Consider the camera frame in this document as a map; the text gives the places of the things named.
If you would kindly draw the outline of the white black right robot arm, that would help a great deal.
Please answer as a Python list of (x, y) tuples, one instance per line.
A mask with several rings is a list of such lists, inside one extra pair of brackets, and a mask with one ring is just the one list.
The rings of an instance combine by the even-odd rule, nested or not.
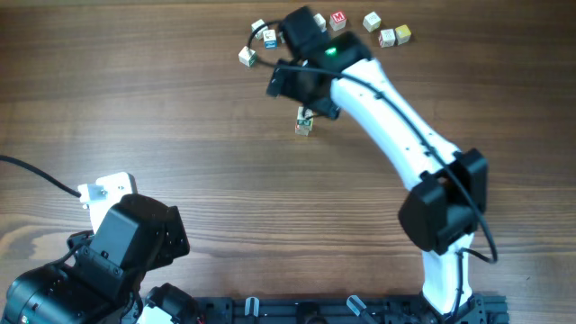
[(409, 193), (399, 221), (422, 252), (423, 298), (441, 319), (457, 320), (472, 298), (467, 258), (473, 234), (488, 228), (486, 159), (435, 132), (351, 31), (330, 37), (307, 6), (278, 25), (292, 59), (273, 65), (268, 94), (301, 103), (309, 118), (335, 120), (346, 112), (366, 131)]

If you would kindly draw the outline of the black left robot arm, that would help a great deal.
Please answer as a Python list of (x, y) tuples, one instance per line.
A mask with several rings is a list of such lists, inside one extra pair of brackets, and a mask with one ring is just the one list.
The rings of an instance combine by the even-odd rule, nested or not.
[(187, 255), (179, 210), (132, 193), (110, 207), (97, 231), (67, 240), (60, 259), (17, 277), (3, 323), (203, 323), (198, 302), (169, 283), (141, 297), (146, 273)]

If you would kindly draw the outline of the green-sided wooden tower block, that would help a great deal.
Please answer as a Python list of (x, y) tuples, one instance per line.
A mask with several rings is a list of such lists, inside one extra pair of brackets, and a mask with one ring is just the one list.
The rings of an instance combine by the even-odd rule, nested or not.
[(300, 130), (311, 130), (313, 125), (313, 111), (300, 106), (296, 117), (296, 127)]

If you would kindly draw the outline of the orange-sided bird block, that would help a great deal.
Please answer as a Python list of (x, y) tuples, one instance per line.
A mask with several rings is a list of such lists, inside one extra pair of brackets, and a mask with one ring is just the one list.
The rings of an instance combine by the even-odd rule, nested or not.
[(308, 136), (311, 132), (311, 128), (308, 126), (296, 125), (295, 133), (301, 136)]

